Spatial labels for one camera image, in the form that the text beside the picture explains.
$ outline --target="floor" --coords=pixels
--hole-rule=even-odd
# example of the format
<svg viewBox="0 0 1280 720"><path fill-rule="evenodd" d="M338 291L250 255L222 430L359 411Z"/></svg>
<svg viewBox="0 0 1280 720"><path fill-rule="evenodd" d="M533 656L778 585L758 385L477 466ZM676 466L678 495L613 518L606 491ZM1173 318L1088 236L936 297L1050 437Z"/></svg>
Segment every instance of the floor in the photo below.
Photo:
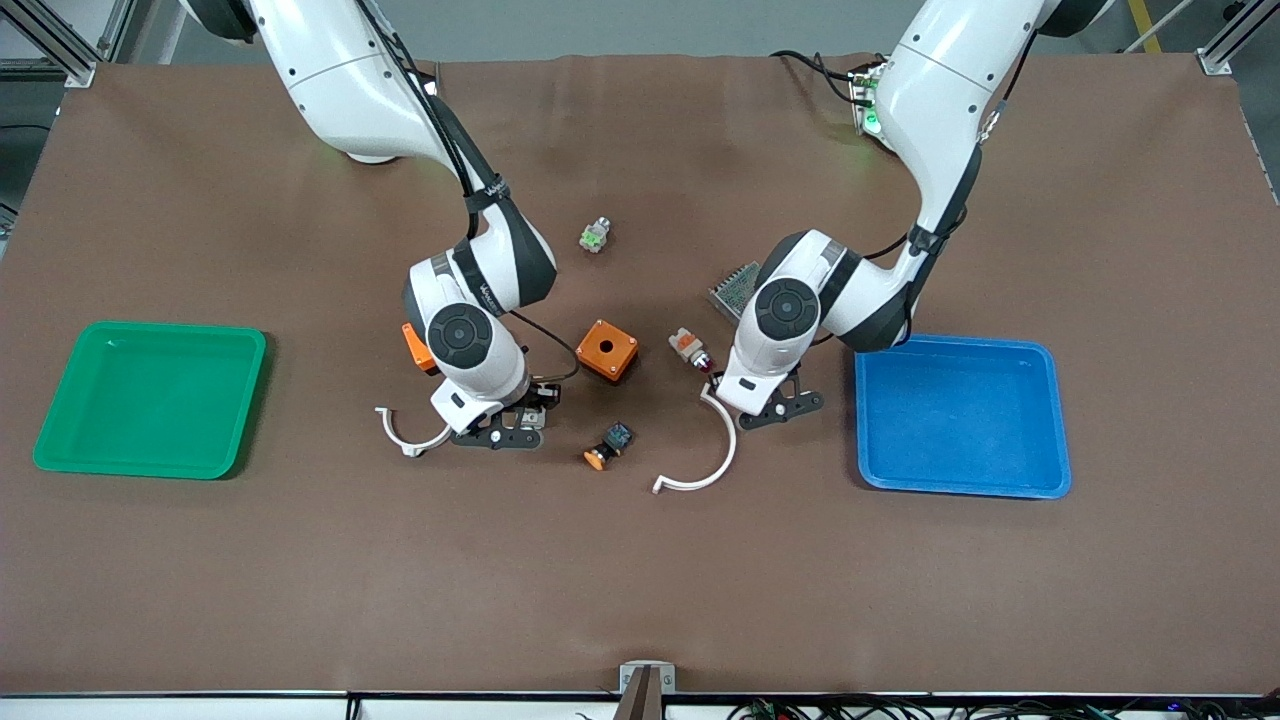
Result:
<svg viewBox="0 0 1280 720"><path fill-rule="evenodd" d="M422 59L538 60L561 55L767 55L780 49L827 54L890 51L923 0L381 0L408 47ZM1132 42L1137 23L1117 0L1073 38L1042 38L1036 53L1111 53ZM1160 18L1175 0L1146 0ZM1226 0L1198 0L1160 33L1164 51L1202 46L1224 24ZM187 20L177 0L156 0L140 22L132 61L266 63L261 46L238 47ZM1280 173L1280 20L1271 22L1231 61L1244 114L1261 158ZM63 88L51 82L0 82L0 124L49 126ZM0 202L20 209L45 132L0 131ZM0 256L9 213L0 208Z"/></svg>

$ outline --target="green tray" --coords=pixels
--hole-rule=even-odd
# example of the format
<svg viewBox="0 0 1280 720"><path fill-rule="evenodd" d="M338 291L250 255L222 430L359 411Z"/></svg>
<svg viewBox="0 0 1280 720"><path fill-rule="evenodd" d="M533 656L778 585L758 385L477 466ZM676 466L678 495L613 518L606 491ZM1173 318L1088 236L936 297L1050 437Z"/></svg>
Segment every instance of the green tray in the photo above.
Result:
<svg viewBox="0 0 1280 720"><path fill-rule="evenodd" d="M252 328L95 323L67 361L36 466L218 479L236 464L265 355Z"/></svg>

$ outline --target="plastic tray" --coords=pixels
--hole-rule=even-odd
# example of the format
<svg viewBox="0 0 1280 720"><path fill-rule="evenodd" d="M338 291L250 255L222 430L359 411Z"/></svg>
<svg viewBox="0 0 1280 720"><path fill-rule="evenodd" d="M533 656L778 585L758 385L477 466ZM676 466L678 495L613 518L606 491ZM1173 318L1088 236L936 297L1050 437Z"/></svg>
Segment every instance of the plastic tray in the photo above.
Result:
<svg viewBox="0 0 1280 720"><path fill-rule="evenodd" d="M36 466L218 479L236 464L265 355L252 328L95 323L67 363Z"/></svg>
<svg viewBox="0 0 1280 720"><path fill-rule="evenodd" d="M858 355L858 469L884 489L1056 500L1071 488L1053 357L913 336Z"/></svg>

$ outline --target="electrical component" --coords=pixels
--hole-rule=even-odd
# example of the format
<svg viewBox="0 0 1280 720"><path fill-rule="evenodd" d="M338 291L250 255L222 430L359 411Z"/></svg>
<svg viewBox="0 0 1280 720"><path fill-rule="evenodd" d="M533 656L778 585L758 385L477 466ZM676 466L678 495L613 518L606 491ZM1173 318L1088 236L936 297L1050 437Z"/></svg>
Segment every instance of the electrical component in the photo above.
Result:
<svg viewBox="0 0 1280 720"><path fill-rule="evenodd" d="M636 338L604 320L596 320L577 345L577 359L588 368L616 383L635 360L640 345Z"/></svg>
<svg viewBox="0 0 1280 720"><path fill-rule="evenodd" d="M759 263L748 263L728 274L719 284L707 291L712 305L735 325L742 319L746 304L755 292L755 278L760 274Z"/></svg>
<svg viewBox="0 0 1280 720"><path fill-rule="evenodd" d="M604 243L609 242L609 228L613 227L608 218L600 218L586 225L582 237L577 241L588 252L604 250Z"/></svg>
<svg viewBox="0 0 1280 720"><path fill-rule="evenodd" d="M854 99L867 102L865 105L852 105L854 128L858 129L858 135L869 135L883 145L886 150L893 152L893 145L884 137L884 126L881 124L879 113L876 110L876 88L879 87L879 79L888 67L887 60L886 58L886 61L877 63L867 68L863 73L850 74L849 94Z"/></svg>
<svg viewBox="0 0 1280 720"><path fill-rule="evenodd" d="M611 460L631 447L634 439L635 433L631 432L631 428L622 423L613 423L609 429L604 430L604 439L600 441L600 445L582 452L582 457L588 465L603 471Z"/></svg>
<svg viewBox="0 0 1280 720"><path fill-rule="evenodd" d="M710 373L716 369L716 360L703 350L703 341L698 340L698 336L689 332L685 328L676 331L676 334L667 338L671 343L671 348L680 355L681 360L689 363L694 368L704 373Z"/></svg>

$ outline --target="electrical connector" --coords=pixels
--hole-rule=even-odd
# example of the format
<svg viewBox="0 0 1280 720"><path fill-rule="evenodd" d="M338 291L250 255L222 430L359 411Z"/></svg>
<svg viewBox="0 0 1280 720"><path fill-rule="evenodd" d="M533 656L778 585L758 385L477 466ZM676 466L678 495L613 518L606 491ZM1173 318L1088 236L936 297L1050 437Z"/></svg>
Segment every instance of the electrical connector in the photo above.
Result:
<svg viewBox="0 0 1280 720"><path fill-rule="evenodd" d="M604 245L609 242L609 228L613 223L608 218L600 218L594 223L586 225L582 231L582 237L577 241L588 252L599 252L604 250Z"/></svg>
<svg viewBox="0 0 1280 720"><path fill-rule="evenodd" d="M667 338L671 348L685 361L704 373L716 369L716 360L703 348L703 341L685 328L676 331L676 334Z"/></svg>
<svg viewBox="0 0 1280 720"><path fill-rule="evenodd" d="M584 452L582 459L596 470L604 470L609 460L618 457L622 451L631 447L634 439L635 433L631 432L631 428L622 423L613 423L609 429L604 430L603 442Z"/></svg>

